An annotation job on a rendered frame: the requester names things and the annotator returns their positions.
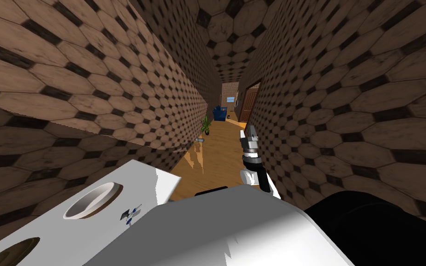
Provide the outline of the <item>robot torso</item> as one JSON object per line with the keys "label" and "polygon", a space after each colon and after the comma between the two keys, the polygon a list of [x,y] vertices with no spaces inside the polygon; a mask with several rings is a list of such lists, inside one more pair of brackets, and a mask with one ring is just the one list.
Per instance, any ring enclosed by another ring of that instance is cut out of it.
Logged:
{"label": "robot torso", "polygon": [[304,211],[241,185],[157,206],[84,266],[354,266]]}

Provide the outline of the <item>small chrome and blue faucet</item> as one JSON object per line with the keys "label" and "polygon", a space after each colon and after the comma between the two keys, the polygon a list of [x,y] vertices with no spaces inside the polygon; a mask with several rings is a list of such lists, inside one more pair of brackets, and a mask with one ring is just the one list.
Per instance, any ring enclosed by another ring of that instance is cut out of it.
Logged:
{"label": "small chrome and blue faucet", "polygon": [[126,222],[126,225],[132,226],[132,221],[133,221],[135,216],[140,214],[140,208],[141,207],[142,207],[142,205],[139,205],[132,210],[130,210],[130,209],[126,210],[125,212],[123,212],[121,214],[120,221],[124,220]]}

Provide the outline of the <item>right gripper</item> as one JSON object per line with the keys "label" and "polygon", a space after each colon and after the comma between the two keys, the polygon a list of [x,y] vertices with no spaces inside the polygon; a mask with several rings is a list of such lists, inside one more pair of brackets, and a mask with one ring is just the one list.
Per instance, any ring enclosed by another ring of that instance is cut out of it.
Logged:
{"label": "right gripper", "polygon": [[243,150],[257,150],[258,149],[258,138],[256,136],[256,130],[253,125],[249,125],[249,137],[245,136],[244,130],[239,131],[240,143]]}

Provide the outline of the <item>brown panelled door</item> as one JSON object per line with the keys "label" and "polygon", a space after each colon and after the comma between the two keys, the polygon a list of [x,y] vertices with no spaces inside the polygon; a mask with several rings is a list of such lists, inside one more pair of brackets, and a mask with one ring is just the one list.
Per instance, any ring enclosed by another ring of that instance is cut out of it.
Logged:
{"label": "brown panelled door", "polygon": [[248,122],[252,109],[254,107],[254,104],[256,102],[259,87],[260,87],[260,82],[257,82],[256,84],[254,84],[253,86],[251,86],[245,91],[244,98],[242,101],[241,112],[238,119],[240,123]]}

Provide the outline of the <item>white vanity with round sinks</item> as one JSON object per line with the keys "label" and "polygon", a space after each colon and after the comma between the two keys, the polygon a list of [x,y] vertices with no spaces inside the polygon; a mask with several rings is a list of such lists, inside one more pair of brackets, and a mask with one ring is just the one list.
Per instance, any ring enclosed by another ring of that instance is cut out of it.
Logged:
{"label": "white vanity with round sinks", "polygon": [[121,214],[139,205],[132,225],[168,202],[180,177],[131,160],[0,241],[0,261],[16,266],[83,266],[130,226]]}

